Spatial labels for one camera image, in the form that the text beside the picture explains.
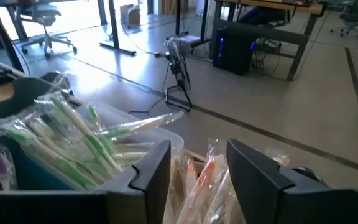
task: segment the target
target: cardboard box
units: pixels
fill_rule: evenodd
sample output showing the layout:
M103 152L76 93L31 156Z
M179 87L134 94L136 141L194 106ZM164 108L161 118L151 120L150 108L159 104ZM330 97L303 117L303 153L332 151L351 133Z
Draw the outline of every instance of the cardboard box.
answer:
M123 5L120 8L121 22L126 25L140 25L140 8L133 4Z

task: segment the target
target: green toothbrush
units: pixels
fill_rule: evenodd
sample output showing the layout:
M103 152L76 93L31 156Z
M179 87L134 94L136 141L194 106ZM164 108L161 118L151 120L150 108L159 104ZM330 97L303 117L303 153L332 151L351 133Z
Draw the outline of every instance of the green toothbrush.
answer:
M84 121L75 113L74 109L68 106L66 102L59 100L57 97L51 97L51 101L61 112L65 113L77 125L78 129L85 135L87 145L95 155L95 158L97 158L97 160L105 166L107 172L111 175L115 175L114 171L110 169L107 164L113 166L119 172L122 172L122 168L109 155L108 151L104 148L100 140L87 127Z
M46 145L40 142L35 134L18 125L6 127L7 135L16 140L18 143L33 146L43 155L52 159L58 169L64 172L69 178L74 180L77 184L84 187L85 189L95 189L98 185L93 180L89 179L87 176L83 175L73 164L60 156L53 150L49 149Z

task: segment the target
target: desk frame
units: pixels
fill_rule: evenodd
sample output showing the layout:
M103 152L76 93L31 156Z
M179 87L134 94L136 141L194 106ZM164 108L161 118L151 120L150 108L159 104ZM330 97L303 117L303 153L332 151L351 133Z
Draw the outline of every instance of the desk frame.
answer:
M302 55L305 52L306 45L309 41L310 35L313 31L314 25L316 24L317 18L321 17L325 12L325 6L321 8L320 14L316 14L316 11L311 11L310 17L308 20L308 24L306 26L306 29L303 34L297 34L293 32L283 31L283 30L276 30L276 29L267 29L263 27L257 27L252 26L248 24L240 24L238 22L233 22L233 15L234 10L236 8L236 3L232 2L233 0L224 0L224 1L216 1L216 8L215 8L215 15L214 15L214 22L213 22L213 31L212 31L212 38L210 43L210 52L211 55L213 55L214 46L216 44L216 38L218 35L218 29L221 29L223 27L230 28L236 32L242 32L242 33L252 33L257 36L266 37L273 40L288 42L291 44L298 45L298 50L296 51L295 55L288 55L283 54L280 52L280 48L265 46L265 45L257 45L257 49L260 49L261 51L264 51L269 54L275 54L280 55L283 57L292 58L293 62L290 68L290 71L287 76L288 81L294 80L294 76L296 74L296 70L298 69L299 63L301 61ZM222 20L221 19L221 9L223 2L229 2L230 3L230 10L229 10L229 16L228 20ZM289 9L288 7L295 8L295 6L289 6L284 4L275 3L276 5L282 5L283 7ZM298 9L303 8L300 11L306 11L305 7L299 6Z

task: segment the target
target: chair base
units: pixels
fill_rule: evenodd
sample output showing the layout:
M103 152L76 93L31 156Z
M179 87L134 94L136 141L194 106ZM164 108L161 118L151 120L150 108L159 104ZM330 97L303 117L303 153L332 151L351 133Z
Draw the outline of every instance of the chair base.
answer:
M67 37L60 37L59 35L49 35L45 29L45 26L44 26L44 30L45 30L45 34L43 37L38 37L34 40L24 43L21 46L23 54L27 54L27 49L25 49L25 47L28 47L33 44L39 44L39 45L44 44L44 55L46 58L50 58L50 53L48 53L47 50L48 50L48 47L50 49L53 47L52 42L57 42L57 43L61 43L61 44L67 44L67 46L72 46L74 54L77 53L77 48L71 43L70 40L67 39Z

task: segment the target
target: blue light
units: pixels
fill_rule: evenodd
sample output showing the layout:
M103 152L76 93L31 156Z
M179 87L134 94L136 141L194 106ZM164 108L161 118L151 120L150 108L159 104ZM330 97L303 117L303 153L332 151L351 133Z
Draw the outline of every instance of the blue light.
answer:
M251 44L251 50L255 50L255 41Z

